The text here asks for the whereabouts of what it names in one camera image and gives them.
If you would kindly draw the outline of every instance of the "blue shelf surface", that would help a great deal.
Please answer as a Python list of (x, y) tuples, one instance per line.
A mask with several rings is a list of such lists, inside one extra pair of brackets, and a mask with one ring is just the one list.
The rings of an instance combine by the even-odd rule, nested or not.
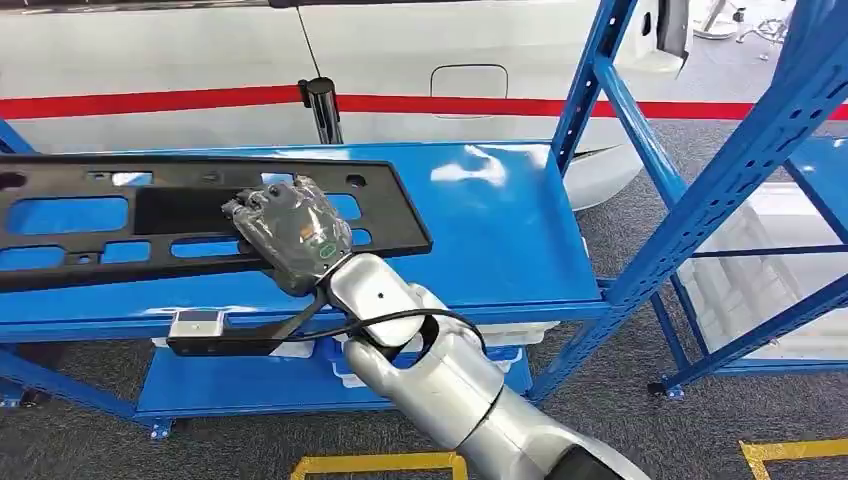
[[(527, 355), (506, 374), (530, 389)], [(329, 410), (377, 410), (391, 403), (368, 388), (345, 388), (321, 358), (178, 357), (157, 348), (136, 407), (137, 418), (197, 417)]]
[[(429, 254), (389, 260), (406, 280), (480, 323), (597, 318), (608, 310), (546, 144), (158, 153), (391, 161), (434, 240)], [(259, 272), (7, 293), (0, 294), (0, 342), (164, 336), (173, 313), (190, 308), (224, 309), (234, 324), (259, 324), (298, 312), (309, 301), (285, 295)], [(341, 316), (325, 311), (315, 320), (310, 329)]]
[(811, 137), (784, 163), (843, 243), (848, 243), (848, 139)]

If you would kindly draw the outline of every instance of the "shelf caster wheel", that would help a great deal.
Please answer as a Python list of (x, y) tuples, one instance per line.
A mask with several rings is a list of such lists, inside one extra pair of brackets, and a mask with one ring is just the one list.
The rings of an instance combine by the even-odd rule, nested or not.
[(656, 397), (666, 397), (675, 400), (680, 400), (683, 398), (683, 389), (680, 388), (679, 385), (675, 385), (671, 388), (666, 388), (665, 384), (663, 384), (662, 382), (649, 383), (648, 392)]
[(27, 390), (24, 392), (23, 397), (21, 397), (21, 407), (22, 408), (36, 408), (41, 407), (48, 400), (50, 400), (50, 395), (44, 392), (39, 392), (38, 390)]

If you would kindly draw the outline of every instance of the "robotic hand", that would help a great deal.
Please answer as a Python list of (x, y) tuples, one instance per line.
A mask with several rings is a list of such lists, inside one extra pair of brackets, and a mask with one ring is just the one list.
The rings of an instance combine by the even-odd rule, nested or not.
[[(513, 392), (486, 357), (476, 327), (429, 290), (407, 284), (376, 255), (352, 254), (350, 228), (310, 179), (245, 191), (224, 212), (275, 267), (280, 288), (292, 295), (315, 293), (316, 304), (326, 299), (359, 322), (344, 346), (356, 375), (441, 447), (456, 449), (484, 478), (648, 480), (620, 453), (557, 423)], [(395, 319), (368, 321), (387, 315)], [(176, 321), (168, 343), (178, 354), (215, 355), (222, 349), (239, 354), (226, 345), (247, 338), (261, 348), (240, 354), (267, 354), (274, 345), (267, 337), (278, 344), (294, 330), (291, 322), (302, 321), (293, 317), (240, 336), (218, 325), (200, 343), (196, 332), (186, 333)], [(256, 338), (263, 334), (266, 338)], [(394, 357), (419, 334), (424, 347), (418, 360), (409, 368), (394, 366)], [(204, 345), (214, 348), (198, 353)]]

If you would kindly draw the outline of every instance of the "lower shelf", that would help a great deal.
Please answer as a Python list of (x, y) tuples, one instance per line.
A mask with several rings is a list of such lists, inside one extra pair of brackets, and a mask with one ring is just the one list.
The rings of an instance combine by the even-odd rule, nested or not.
[(759, 360), (740, 358), (715, 371), (715, 375), (764, 375), (784, 373), (832, 372), (848, 369), (848, 360)]
[[(507, 384), (530, 389), (527, 356)], [(345, 388), (321, 358), (178, 357), (156, 348), (137, 417), (200, 417), (333, 410), (377, 410), (391, 404), (368, 388)]]

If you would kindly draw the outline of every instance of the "black cable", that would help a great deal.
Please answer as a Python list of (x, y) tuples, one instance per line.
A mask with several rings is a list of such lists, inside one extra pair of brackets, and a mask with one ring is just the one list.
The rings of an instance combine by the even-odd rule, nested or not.
[(477, 335), (477, 338), (480, 339), (480, 345), (483, 347), (483, 352), (486, 352), (486, 341), (483, 339), (483, 334), (480, 332), (480, 329), (477, 328), (477, 325), (474, 325), (471, 320), (465, 318), (465, 316), (460, 315), (451, 310), (442, 310), (440, 308), (417, 308), (415, 310), (404, 310), (402, 312), (392, 312), (387, 313), (385, 315), (380, 315), (379, 317), (369, 318), (368, 320), (358, 320), (349, 325), (345, 325), (344, 327), (331, 328), (327, 330), (321, 330), (314, 333), (307, 333), (305, 335), (299, 335), (297, 337), (288, 337), (284, 338), (282, 341), (284, 342), (306, 342), (309, 340), (316, 340), (324, 337), (333, 337), (336, 335), (341, 335), (343, 333), (351, 333), (356, 330), (363, 329), (365, 327), (370, 327), (371, 325), (376, 325), (378, 323), (388, 322), (391, 320), (399, 320), (401, 318), (415, 317), (418, 315), (438, 315), (443, 317), (451, 317), (460, 322), (468, 325), (468, 328)]

